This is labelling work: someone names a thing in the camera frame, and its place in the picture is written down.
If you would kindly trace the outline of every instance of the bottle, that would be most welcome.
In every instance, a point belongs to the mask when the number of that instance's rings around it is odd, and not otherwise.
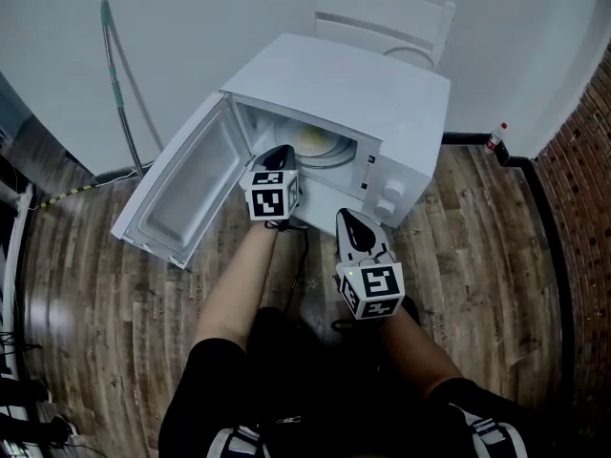
[[[496,146],[498,146],[498,143],[503,140],[503,134],[505,133],[506,129],[507,124],[503,122],[499,127],[492,131],[490,137],[488,137],[488,140],[486,141],[486,151],[488,153],[494,152]]]

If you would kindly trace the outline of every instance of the person's arm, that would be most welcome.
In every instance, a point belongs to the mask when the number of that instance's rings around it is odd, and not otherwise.
[[[221,338],[246,349],[261,304],[277,229],[255,223],[203,304],[193,345]]]
[[[385,320],[380,332],[397,370],[423,400],[443,382],[462,377],[452,359],[403,307]]]

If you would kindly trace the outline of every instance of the white cube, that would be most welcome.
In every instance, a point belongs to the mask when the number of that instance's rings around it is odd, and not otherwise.
[[[337,274],[340,293],[356,319],[392,316],[405,297],[401,263],[367,266],[339,263]]]
[[[297,170],[250,172],[246,202],[252,220],[284,220],[297,207]]]

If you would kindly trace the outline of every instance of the microwave control knob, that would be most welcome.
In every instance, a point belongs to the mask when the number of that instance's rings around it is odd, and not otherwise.
[[[378,200],[378,204],[375,206],[375,209],[373,209],[373,212],[375,212],[375,215],[378,218],[387,219],[389,217],[392,217],[392,214],[394,214],[394,208],[394,203],[380,198]]]
[[[384,185],[382,197],[391,202],[398,202],[404,193],[405,187],[403,184],[395,179],[390,179],[386,182],[386,185]]]

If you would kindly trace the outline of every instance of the metal pole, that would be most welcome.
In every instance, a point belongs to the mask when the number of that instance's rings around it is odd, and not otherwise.
[[[132,138],[132,132],[130,131],[129,123],[127,122],[127,115],[125,115],[125,105],[123,103],[123,94],[121,93],[121,87],[118,84],[118,78],[116,77],[115,61],[113,60],[113,52],[111,49],[111,32],[110,27],[113,25],[113,17],[111,15],[111,7],[108,4],[108,0],[102,0],[100,6],[100,14],[102,17],[102,30],[104,34],[104,49],[106,50],[106,61],[108,61],[108,72],[111,76],[111,84],[113,85],[113,93],[115,94],[116,111],[118,112],[118,118],[121,121],[121,127],[125,134],[125,140],[130,148],[132,159],[136,165],[137,173],[140,178],[144,177],[144,171],[142,170],[142,163],[137,155],[136,144]]]

